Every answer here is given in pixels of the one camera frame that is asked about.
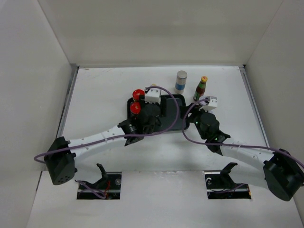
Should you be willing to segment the blue-label pepper jar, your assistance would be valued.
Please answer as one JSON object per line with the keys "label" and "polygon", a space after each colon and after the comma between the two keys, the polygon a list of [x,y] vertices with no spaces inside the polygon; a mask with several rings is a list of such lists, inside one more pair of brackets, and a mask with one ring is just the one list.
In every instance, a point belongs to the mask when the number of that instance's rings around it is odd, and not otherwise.
{"label": "blue-label pepper jar", "polygon": [[176,74],[176,82],[175,82],[175,91],[178,94],[182,94],[185,89],[186,80],[187,80],[187,72],[180,70]]}

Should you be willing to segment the red-lid chili jar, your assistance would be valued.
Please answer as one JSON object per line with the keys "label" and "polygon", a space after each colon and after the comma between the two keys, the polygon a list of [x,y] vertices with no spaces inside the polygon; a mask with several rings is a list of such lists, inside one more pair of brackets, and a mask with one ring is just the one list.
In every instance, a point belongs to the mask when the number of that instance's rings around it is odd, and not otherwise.
{"label": "red-lid chili jar", "polygon": [[140,113],[141,111],[141,106],[139,102],[132,102],[130,104],[130,114],[131,116],[136,116]]}
{"label": "red-lid chili jar", "polygon": [[139,96],[144,95],[145,92],[141,89],[136,89],[133,91],[132,96],[133,96],[133,100],[135,102],[137,102],[139,100]]}

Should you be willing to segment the red-lid chili jar front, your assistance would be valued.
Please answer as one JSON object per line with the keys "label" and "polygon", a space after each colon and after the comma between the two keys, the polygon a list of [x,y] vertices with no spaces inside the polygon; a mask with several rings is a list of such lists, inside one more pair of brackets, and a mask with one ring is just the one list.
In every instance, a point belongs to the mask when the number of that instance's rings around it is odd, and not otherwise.
{"label": "red-lid chili jar front", "polygon": [[139,102],[132,102],[130,104],[130,114],[131,116],[136,116],[140,113],[141,111],[141,106]]}

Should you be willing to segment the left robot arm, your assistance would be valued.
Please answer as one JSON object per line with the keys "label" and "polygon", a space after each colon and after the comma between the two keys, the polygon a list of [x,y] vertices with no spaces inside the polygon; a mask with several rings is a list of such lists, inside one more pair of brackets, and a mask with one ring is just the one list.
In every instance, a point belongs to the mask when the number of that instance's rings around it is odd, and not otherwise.
{"label": "left robot arm", "polygon": [[53,153],[43,157],[53,185],[61,185],[73,179],[79,161],[105,150],[137,143],[147,134],[155,133],[161,126],[163,101],[162,97],[153,99],[141,95],[139,113],[117,126],[76,140],[68,141],[63,136],[56,138],[48,150]]}

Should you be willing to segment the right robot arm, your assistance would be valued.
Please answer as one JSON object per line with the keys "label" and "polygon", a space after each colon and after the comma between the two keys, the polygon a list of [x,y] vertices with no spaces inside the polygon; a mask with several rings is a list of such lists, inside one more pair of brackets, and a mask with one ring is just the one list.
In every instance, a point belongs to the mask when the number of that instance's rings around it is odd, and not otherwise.
{"label": "right robot arm", "polygon": [[245,145],[219,129],[215,115],[195,103],[180,108],[182,123],[193,123],[203,140],[201,145],[220,156],[230,157],[256,168],[259,174],[237,175],[228,169],[220,176],[226,188],[236,183],[268,189],[283,201],[290,201],[304,184],[304,165],[283,149]]}

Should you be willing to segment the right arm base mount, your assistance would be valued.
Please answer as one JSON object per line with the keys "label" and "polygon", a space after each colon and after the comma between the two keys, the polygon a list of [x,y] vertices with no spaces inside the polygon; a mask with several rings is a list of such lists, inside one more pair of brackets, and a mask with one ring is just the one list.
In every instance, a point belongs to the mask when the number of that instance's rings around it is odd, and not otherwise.
{"label": "right arm base mount", "polygon": [[235,183],[230,173],[238,164],[231,162],[221,170],[204,171],[209,200],[251,199],[248,184]]}

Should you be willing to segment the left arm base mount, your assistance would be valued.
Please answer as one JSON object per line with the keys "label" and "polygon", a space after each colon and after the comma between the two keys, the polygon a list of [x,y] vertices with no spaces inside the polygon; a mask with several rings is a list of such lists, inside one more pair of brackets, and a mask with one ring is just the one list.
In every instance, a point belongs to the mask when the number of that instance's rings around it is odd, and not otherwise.
{"label": "left arm base mount", "polygon": [[77,200],[119,200],[121,197],[122,173],[106,172],[102,164],[97,164],[101,178],[90,183],[84,180],[78,183]]}

